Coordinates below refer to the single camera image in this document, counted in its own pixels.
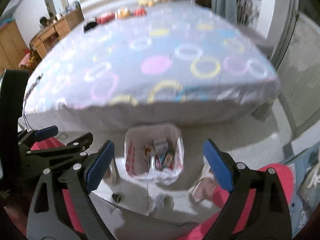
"tile floor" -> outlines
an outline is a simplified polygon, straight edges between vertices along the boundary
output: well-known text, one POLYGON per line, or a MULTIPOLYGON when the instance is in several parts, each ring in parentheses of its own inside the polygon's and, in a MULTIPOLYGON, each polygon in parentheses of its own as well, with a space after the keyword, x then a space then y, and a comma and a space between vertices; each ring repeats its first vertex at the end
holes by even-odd
MULTIPOLYGON (((191 204, 186 197, 187 190, 203 168, 201 153, 203 142, 211 138, 221 150, 230 153, 236 162, 242 161, 251 169, 280 162, 284 158, 282 147, 290 141, 291 130, 278 100, 272 110, 272 114, 264 123, 249 116, 216 125, 180 127, 185 148, 184 170, 179 179, 170 186, 137 182, 126 174, 125 132, 94 133, 94 141, 88 153, 97 152, 107 139, 113 141, 120 175, 115 186, 108 186, 102 180, 95 193, 110 202, 112 193, 119 193, 122 195, 120 206, 142 214, 147 212, 152 200, 158 194, 165 194, 170 197, 173 205, 166 205, 157 211, 156 218, 174 222, 203 222, 218 209, 209 201, 197 205, 191 204)), ((80 133, 62 134, 59 135, 59 140, 67 143, 80 135, 80 133)))

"mattress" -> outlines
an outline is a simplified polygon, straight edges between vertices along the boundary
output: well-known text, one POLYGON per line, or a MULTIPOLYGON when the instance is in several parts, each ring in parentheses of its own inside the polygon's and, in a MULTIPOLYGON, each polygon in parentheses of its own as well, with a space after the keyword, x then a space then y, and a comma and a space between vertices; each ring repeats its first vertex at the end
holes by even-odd
POLYGON ((43 74, 24 107, 32 128, 220 122, 277 97, 270 62, 223 18, 186 0, 146 10, 86 33, 80 24, 47 54, 27 85, 43 74))

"bed sheet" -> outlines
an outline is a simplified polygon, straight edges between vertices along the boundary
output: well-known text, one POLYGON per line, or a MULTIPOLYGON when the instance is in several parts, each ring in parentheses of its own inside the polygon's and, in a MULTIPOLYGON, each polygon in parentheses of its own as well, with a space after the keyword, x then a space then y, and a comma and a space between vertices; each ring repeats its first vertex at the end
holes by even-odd
POLYGON ((59 42, 29 79, 27 89, 43 74, 26 117, 160 103, 228 102, 253 111, 277 97, 272 65, 223 18, 189 1, 146 10, 146 17, 117 19, 87 33, 80 24, 59 42))

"mirror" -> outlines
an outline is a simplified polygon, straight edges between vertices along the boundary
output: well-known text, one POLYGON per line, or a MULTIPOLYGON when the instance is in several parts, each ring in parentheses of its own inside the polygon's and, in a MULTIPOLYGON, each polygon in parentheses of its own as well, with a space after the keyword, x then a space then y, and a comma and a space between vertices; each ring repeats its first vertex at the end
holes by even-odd
POLYGON ((48 13, 61 14, 69 7, 68 0, 44 0, 48 13))

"white plastic bag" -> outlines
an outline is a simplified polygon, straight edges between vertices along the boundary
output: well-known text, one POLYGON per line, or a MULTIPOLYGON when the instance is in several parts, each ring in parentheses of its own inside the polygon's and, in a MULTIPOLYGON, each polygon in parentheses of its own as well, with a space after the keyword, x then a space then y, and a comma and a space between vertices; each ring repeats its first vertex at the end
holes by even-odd
POLYGON ((125 168, 130 177, 144 182, 170 185, 178 179, 183 169, 184 148, 181 131, 169 123, 129 129, 125 135, 124 158, 125 168), (149 170, 144 147, 164 139, 168 140, 170 149, 175 149, 173 169, 149 170))

